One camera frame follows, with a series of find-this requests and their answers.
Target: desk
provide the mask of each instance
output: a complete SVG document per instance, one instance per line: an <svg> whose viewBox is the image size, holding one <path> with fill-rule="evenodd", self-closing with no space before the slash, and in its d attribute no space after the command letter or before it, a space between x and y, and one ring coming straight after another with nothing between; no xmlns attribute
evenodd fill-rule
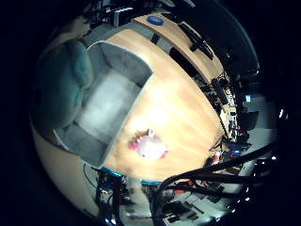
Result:
<svg viewBox="0 0 301 226"><path fill-rule="evenodd" d="M149 15L134 18L134 22L147 27L155 34L169 41L186 59L196 68L204 80L210 84L213 78L216 78L223 72L223 66L218 57L214 54L214 59L210 60L199 49L195 52L190 50L192 42L185 33L178 27L177 24L164 17L161 13L154 13L164 19L163 25L154 25L147 21Z"/></svg>
<svg viewBox="0 0 301 226"><path fill-rule="evenodd" d="M147 82L113 144L105 166L151 181L201 168L209 149L223 135L220 121L205 95L163 50L125 29L108 41L126 47L152 68ZM164 159L147 160L128 149L137 131L152 129L170 149Z"/></svg>

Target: chair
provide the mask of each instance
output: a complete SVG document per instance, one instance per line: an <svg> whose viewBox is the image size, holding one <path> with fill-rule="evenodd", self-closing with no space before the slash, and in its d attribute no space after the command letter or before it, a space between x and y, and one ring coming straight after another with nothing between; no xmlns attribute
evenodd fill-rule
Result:
<svg viewBox="0 0 301 226"><path fill-rule="evenodd" d="M69 40L47 53L34 75L30 113L39 130L72 124L94 79L85 45Z"/></svg>
<svg viewBox="0 0 301 226"><path fill-rule="evenodd" d="M260 112L239 113L237 115L238 125L242 130L249 131L255 128Z"/></svg>

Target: blue object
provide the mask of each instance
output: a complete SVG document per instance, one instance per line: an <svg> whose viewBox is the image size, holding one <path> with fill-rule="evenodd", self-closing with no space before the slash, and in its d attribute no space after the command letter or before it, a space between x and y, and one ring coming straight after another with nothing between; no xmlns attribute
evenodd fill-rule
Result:
<svg viewBox="0 0 301 226"><path fill-rule="evenodd" d="M148 22L155 25L162 25L164 20L158 16L151 15L148 16Z"/></svg>

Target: cable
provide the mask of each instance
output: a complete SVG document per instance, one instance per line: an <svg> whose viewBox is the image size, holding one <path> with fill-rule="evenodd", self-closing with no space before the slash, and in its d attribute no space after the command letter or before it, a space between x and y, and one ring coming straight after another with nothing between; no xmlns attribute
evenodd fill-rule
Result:
<svg viewBox="0 0 301 226"><path fill-rule="evenodd" d="M194 175L198 175L198 174L205 173L205 172L212 172L212 171L218 171L218 170L223 170L226 168L235 167L242 163L245 163L245 162L251 161L255 158L258 158L258 157L264 155L265 153L270 153L275 148L276 148L276 143L274 142L274 143L268 144L267 146L265 146L261 149L258 149L257 151L254 151L252 153L247 153L245 155L236 157L236 158L228 160L226 162L217 163L215 165L207 166L207 167L204 167L201 169L194 169L194 170L190 170L190 171L187 171L187 172L179 174L179 175L171 176L161 183L159 190L163 189L165 186L173 183L174 181L181 179L182 177L194 176Z"/></svg>
<svg viewBox="0 0 301 226"><path fill-rule="evenodd" d="M160 195L161 193L165 190L165 189L174 189L174 188L181 188L180 186L168 186L171 183L178 181L182 178L191 178L191 177L195 177L198 178L199 176L205 176L205 175L201 175L201 173L208 173L208 172L213 172L213 171L217 171L217 170L223 170L226 168L231 168L237 165L240 165L242 163L245 163L247 161L250 161L252 159L255 159L257 157L260 157L262 155L264 155L265 153L270 153L272 152L275 148L277 143L271 143L261 149L258 149L257 151L254 151L252 153L248 153L245 154L243 156L239 156L235 159L231 159L229 161L223 162L223 163L217 163L215 165L211 165L211 166L207 166L201 169L194 169L191 171L187 171L185 173L179 174L179 175L175 175L175 176L171 176L169 178L167 178L166 180L164 180L161 185L159 186L159 189L157 190L156 194L154 195L154 199L152 200L151 203L151 210L153 213L154 218L157 220L158 219L158 214L160 214L159 210L158 210L158 206L159 206L159 201L160 201ZM187 190L187 191L194 191L194 192L198 192L198 193L203 193L203 194L208 194L210 191L208 191L207 189L200 189L200 188L192 188L192 187L182 187L182 190ZM237 197L238 194L227 194L227 193L221 193L221 192L217 192L215 191L214 193L215 196L232 196L232 197Z"/></svg>
<svg viewBox="0 0 301 226"><path fill-rule="evenodd" d="M97 187L88 179L87 175L86 175L86 163L84 164L84 174L86 176L86 179L88 180L88 182L95 188L97 189Z"/></svg>
<svg viewBox="0 0 301 226"><path fill-rule="evenodd" d="M264 177L250 177L250 176L237 176L237 175L227 175L223 173L207 173L201 174L181 179L188 180L199 180L199 181L211 181L219 182L224 184L243 184L252 185L260 183L264 180Z"/></svg>
<svg viewBox="0 0 301 226"><path fill-rule="evenodd" d="M240 193L228 193L228 192L220 192L220 191L213 191L207 188L194 188L190 186L168 186L166 189L179 189L184 191L190 191L193 193L201 193L208 196L216 196L221 198L238 198L241 194Z"/></svg>

